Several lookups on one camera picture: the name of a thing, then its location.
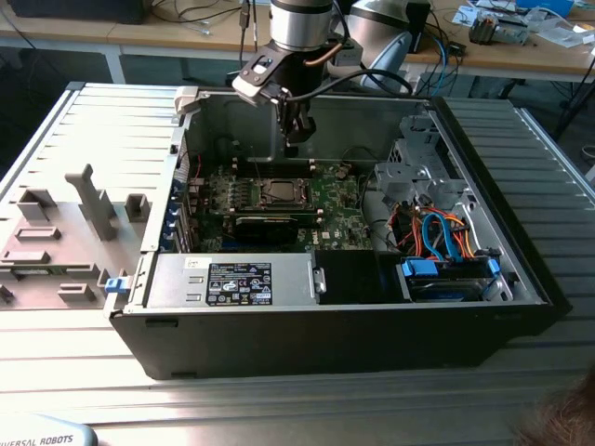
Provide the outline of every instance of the person's hair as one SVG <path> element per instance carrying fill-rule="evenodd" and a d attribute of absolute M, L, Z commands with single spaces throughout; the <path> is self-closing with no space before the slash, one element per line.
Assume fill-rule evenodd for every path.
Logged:
<path fill-rule="evenodd" d="M 516 428 L 515 446 L 595 445 L 595 368 L 570 390 L 544 400 Z"/>

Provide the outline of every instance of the green circuit board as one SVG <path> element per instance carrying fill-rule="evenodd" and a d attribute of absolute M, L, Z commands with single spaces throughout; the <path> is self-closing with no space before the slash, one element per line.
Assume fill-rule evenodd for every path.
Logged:
<path fill-rule="evenodd" d="M 242 245 L 233 238 L 234 215 L 230 193 L 237 184 L 231 170 L 220 167 L 206 179 L 208 193 L 199 206 L 196 219 L 199 222 L 199 249 L 204 253 L 216 252 L 288 252 L 300 253 L 312 250 L 362 250 L 372 249 L 370 240 L 364 236 L 364 219 L 358 207 L 361 186 L 358 177 L 347 175 L 337 178 L 338 164 L 317 165 L 308 184 L 307 215 L 296 211 L 271 211 L 267 216 L 290 216 L 300 221 L 297 241 L 276 246 Z M 242 178 L 245 196 L 250 203 L 261 199 L 258 180 Z M 322 210 L 319 216 L 316 211 Z"/>

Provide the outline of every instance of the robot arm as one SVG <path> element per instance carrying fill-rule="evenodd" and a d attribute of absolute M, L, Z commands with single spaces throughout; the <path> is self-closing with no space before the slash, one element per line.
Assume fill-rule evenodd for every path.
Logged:
<path fill-rule="evenodd" d="M 401 13 L 407 1 L 361 0 L 358 3 L 362 5 L 357 7 L 356 4 L 352 13 L 361 9 L 361 17 L 354 16 L 352 20 L 353 35 L 364 47 L 360 56 L 375 69 L 368 70 L 368 74 L 376 71 L 376 74 L 394 76 L 409 49 L 411 34 L 388 19 Z M 252 105 L 266 102 L 275 105 L 288 157 L 296 156 L 297 144 L 316 131 L 315 122 L 308 115 L 310 102 L 294 99 L 320 87 L 326 62 L 334 58 L 349 39 L 345 25 L 342 36 L 329 32 L 333 5 L 333 0 L 271 0 L 271 41 L 258 49 L 232 83 L 238 95 Z M 351 67 L 341 67 L 343 80 L 363 74 L 353 73 L 352 67 L 359 68 L 360 62 L 358 59 Z M 387 91 L 386 87 L 378 85 L 380 82 L 380 77 L 364 75 L 360 83 L 380 86 Z"/>
<path fill-rule="evenodd" d="M 316 127 L 308 116 L 308 101 L 285 99 L 320 86 L 324 63 L 342 47 L 328 39 L 332 8 L 331 0 L 272 0 L 271 41 L 233 81 L 240 97 L 252 105 L 275 104 L 288 148 L 306 141 Z"/>

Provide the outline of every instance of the power supply label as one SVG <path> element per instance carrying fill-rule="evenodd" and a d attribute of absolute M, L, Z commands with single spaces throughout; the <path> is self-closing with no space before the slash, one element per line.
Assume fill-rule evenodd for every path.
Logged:
<path fill-rule="evenodd" d="M 210 307 L 272 305 L 270 263 L 211 263 L 207 285 Z"/>

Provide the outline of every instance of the white table leg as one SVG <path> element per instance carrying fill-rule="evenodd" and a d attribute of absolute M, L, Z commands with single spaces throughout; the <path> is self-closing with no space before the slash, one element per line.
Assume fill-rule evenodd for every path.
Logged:
<path fill-rule="evenodd" d="M 120 46 L 108 46 L 103 50 L 103 56 L 108 62 L 108 68 L 110 69 L 110 75 L 112 76 L 112 83 L 125 84 L 126 78 L 124 77 L 122 62 L 120 61 L 120 56 L 122 56 Z"/>

